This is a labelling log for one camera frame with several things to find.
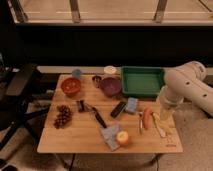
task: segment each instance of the floor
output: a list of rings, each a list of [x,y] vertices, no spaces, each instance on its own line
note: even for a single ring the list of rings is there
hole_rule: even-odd
[[[146,165],[153,154],[78,154],[74,171],[210,171],[213,170],[213,120],[191,103],[180,106],[174,114],[184,152],[166,154],[154,165]],[[41,134],[45,116],[33,119],[32,127]],[[0,158],[7,160],[20,171],[62,171],[65,170],[51,154],[38,154],[37,144],[29,134],[20,128],[7,146],[0,152]],[[71,155],[61,154],[66,162]]]
[[[213,10],[212,0],[202,0],[210,10]],[[72,23],[69,0],[20,0],[28,16],[29,22],[41,23]],[[96,21],[107,23],[113,21],[152,22],[157,9],[158,0],[78,0],[79,11],[83,23]],[[168,0],[165,9],[165,21],[178,20],[186,22],[212,21],[212,11],[205,8],[198,0]]]

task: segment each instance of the plastic fruit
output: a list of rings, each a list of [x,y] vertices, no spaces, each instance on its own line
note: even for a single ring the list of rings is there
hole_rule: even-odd
[[[149,118],[150,118],[150,115],[152,114],[152,109],[147,107],[144,109],[144,112],[143,112],[143,125],[144,125],[144,128],[146,130],[149,129]]]
[[[116,135],[116,141],[120,146],[127,146],[130,143],[128,132],[121,131]]]

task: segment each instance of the red bowl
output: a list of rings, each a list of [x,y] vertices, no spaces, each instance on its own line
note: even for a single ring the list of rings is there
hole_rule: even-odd
[[[74,77],[67,78],[61,83],[61,89],[67,96],[74,96],[81,90],[81,82]]]
[[[116,78],[105,78],[100,81],[100,89],[108,97],[113,97],[121,91],[121,81]]]

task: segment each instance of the bunch of grapes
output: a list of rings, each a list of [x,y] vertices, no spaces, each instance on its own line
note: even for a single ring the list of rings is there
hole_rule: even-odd
[[[59,114],[55,119],[54,126],[55,128],[59,129],[71,120],[72,111],[66,105],[57,106],[57,109],[59,111]]]

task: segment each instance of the red apple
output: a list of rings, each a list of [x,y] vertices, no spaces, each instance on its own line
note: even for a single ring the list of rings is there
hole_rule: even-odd
[[[120,131],[116,135],[116,141],[120,146],[126,146],[130,143],[130,137],[128,132]]]

